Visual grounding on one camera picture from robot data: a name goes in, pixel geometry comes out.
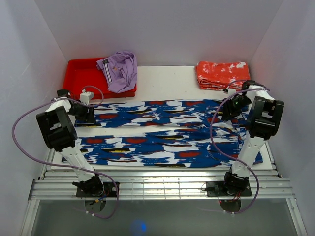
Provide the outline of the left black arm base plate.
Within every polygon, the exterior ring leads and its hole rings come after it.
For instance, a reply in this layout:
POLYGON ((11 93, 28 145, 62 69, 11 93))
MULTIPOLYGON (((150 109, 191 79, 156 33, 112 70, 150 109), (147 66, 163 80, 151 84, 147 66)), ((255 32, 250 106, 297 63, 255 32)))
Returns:
POLYGON ((99 195, 85 193, 83 190, 77 187, 75 196, 79 198, 101 198, 101 197, 115 198, 117 197, 117 191, 119 191, 119 188, 120 188, 120 183, 118 181, 116 181, 115 183, 116 185, 114 185, 114 183, 109 182, 109 181, 103 182, 103 185, 104 185, 103 192, 102 194, 99 194, 99 195))

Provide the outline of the blue white red patterned trousers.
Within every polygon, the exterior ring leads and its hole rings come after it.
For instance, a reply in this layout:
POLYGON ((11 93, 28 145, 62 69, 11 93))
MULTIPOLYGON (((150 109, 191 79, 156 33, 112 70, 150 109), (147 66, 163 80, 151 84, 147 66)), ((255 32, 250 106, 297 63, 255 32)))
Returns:
POLYGON ((246 137, 248 107, 223 121, 220 101, 164 100, 102 104, 96 128, 130 128, 129 134, 79 135, 90 164, 136 167, 231 166, 246 137))

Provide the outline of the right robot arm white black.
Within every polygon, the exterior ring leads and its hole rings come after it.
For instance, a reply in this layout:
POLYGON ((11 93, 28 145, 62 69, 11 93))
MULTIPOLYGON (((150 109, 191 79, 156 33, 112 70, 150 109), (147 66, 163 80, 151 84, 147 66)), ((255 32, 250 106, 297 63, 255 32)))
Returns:
POLYGON ((238 154, 241 162, 233 163, 222 183, 222 189, 227 195, 249 190, 248 168, 253 166, 266 141, 276 135, 284 110, 284 102, 271 97, 266 87, 256 81, 243 82, 241 91, 242 93, 227 99, 223 105, 223 121, 238 117, 246 106, 249 109, 245 125, 246 137, 238 154))

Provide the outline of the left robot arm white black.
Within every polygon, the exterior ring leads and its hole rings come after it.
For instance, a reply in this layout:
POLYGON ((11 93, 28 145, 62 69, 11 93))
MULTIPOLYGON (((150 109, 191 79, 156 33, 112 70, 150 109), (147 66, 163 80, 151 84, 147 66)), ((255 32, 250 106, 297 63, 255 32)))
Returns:
POLYGON ((77 132, 69 117, 74 116, 88 124, 96 123, 94 107, 89 106, 94 93, 83 89, 79 100, 73 101, 70 100, 70 92, 66 89, 57 91, 57 95, 45 112, 36 115, 44 142, 72 166, 78 178, 77 182, 72 183, 74 186, 85 194, 100 196, 104 193, 104 184, 80 151, 76 143, 77 132))

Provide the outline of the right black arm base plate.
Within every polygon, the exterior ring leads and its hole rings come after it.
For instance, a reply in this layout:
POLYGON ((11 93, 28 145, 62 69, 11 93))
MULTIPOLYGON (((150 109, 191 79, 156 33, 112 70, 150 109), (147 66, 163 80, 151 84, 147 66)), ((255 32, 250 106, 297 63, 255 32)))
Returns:
POLYGON ((249 183, 234 183, 227 181, 207 181, 201 191, 206 192, 208 197, 249 197, 252 191, 249 183))

